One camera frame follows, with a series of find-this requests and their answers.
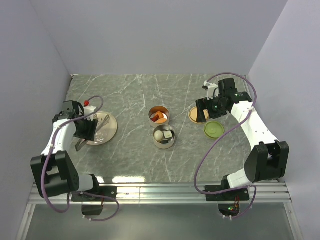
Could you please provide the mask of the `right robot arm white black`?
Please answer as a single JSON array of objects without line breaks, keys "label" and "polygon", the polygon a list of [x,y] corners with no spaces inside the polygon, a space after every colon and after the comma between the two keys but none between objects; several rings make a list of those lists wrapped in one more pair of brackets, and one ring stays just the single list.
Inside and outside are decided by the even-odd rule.
[{"label": "right robot arm white black", "polygon": [[286,141],[279,141],[267,128],[255,109],[256,97],[250,97],[246,91],[238,91],[233,78],[225,78],[217,84],[209,80],[203,83],[206,96],[198,99],[197,123],[204,123],[208,117],[212,120],[231,114],[237,125],[247,137],[251,152],[244,167],[226,177],[226,184],[220,189],[222,197],[232,200],[240,189],[253,183],[276,180],[284,177],[290,147]]}]

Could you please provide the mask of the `white cucumber sushi roll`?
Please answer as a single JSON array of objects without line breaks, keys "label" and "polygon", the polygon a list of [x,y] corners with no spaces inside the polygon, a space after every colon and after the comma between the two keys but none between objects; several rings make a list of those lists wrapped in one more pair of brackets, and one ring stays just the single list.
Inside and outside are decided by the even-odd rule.
[{"label": "white cucumber sushi roll", "polygon": [[173,138],[173,133],[170,130],[163,131],[163,137],[167,140]]}]

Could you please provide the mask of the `orange red food pieces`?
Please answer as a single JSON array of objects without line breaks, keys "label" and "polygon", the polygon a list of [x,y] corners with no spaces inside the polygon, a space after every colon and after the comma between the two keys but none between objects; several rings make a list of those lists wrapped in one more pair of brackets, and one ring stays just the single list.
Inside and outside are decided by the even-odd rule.
[{"label": "orange red food pieces", "polygon": [[165,113],[158,111],[150,118],[150,120],[156,124],[163,124],[168,120],[168,117]]}]

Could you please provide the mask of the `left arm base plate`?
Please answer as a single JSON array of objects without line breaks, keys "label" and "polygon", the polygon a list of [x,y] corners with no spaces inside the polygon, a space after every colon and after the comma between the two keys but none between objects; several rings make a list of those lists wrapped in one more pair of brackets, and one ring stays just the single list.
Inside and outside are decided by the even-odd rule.
[{"label": "left arm base plate", "polygon": [[[108,198],[116,199],[117,198],[116,186],[99,186],[97,189],[87,190],[86,192],[93,195],[105,196]],[[73,194],[71,197],[72,202],[113,202],[112,199],[105,199],[103,197],[95,197],[86,194]]]}]

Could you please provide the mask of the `orange round lid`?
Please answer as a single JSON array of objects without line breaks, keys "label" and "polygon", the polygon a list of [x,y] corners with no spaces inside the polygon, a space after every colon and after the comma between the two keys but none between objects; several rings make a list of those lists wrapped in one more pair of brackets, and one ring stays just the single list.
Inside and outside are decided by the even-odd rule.
[{"label": "orange round lid", "polygon": [[[188,113],[188,117],[193,123],[202,124],[202,122],[197,122],[197,116],[198,116],[197,107],[194,106],[193,108],[190,109]],[[207,109],[204,110],[204,116],[205,116],[205,121],[207,121],[209,119],[209,113]]]}]

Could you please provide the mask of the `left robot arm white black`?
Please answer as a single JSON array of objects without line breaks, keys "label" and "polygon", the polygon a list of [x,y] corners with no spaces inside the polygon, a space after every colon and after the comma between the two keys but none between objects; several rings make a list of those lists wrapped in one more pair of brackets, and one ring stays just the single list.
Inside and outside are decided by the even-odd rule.
[{"label": "left robot arm white black", "polygon": [[73,192],[83,192],[89,201],[101,196],[101,188],[93,174],[79,175],[68,151],[73,138],[80,140],[76,147],[95,139],[98,109],[86,100],[84,104],[69,100],[52,120],[53,131],[44,151],[30,161],[33,177],[42,198]]}]

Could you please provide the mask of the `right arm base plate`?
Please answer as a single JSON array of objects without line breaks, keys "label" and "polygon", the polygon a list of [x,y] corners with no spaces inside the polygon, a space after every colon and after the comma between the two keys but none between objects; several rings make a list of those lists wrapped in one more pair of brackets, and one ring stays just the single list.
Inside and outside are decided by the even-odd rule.
[{"label": "right arm base plate", "polygon": [[[221,185],[206,185],[204,187],[205,192],[217,192],[222,191]],[[249,201],[249,191],[247,188],[228,191],[219,194],[206,194],[205,195],[207,202],[234,202],[235,200],[238,201]]]}]

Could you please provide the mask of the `metal tongs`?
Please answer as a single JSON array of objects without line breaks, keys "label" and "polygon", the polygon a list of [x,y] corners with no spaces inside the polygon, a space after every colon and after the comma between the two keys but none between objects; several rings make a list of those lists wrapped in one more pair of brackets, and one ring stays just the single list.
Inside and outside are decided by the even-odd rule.
[{"label": "metal tongs", "polygon": [[[110,121],[110,115],[107,114],[104,118],[101,119],[100,122],[98,122],[95,133],[98,133],[102,127],[104,127],[109,123],[109,121]],[[76,152],[79,152],[88,142],[89,140],[79,139],[78,142],[75,144]]]}]

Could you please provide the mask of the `white egg ball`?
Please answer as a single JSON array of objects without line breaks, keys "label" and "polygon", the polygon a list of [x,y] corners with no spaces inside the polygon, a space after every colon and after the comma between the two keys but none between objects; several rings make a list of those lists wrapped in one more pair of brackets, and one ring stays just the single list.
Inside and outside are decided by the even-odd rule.
[{"label": "white egg ball", "polygon": [[155,139],[157,142],[160,142],[160,141],[163,139],[164,134],[163,134],[162,131],[157,130],[157,131],[153,134],[153,137],[154,137],[154,139]]}]

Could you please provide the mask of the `green round lid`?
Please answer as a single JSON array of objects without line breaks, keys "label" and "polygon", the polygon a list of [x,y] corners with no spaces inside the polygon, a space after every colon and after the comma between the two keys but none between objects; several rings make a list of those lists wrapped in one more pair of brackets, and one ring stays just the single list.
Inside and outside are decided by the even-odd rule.
[{"label": "green round lid", "polygon": [[213,140],[217,140],[225,133],[223,125],[217,121],[209,121],[203,127],[204,134]]}]

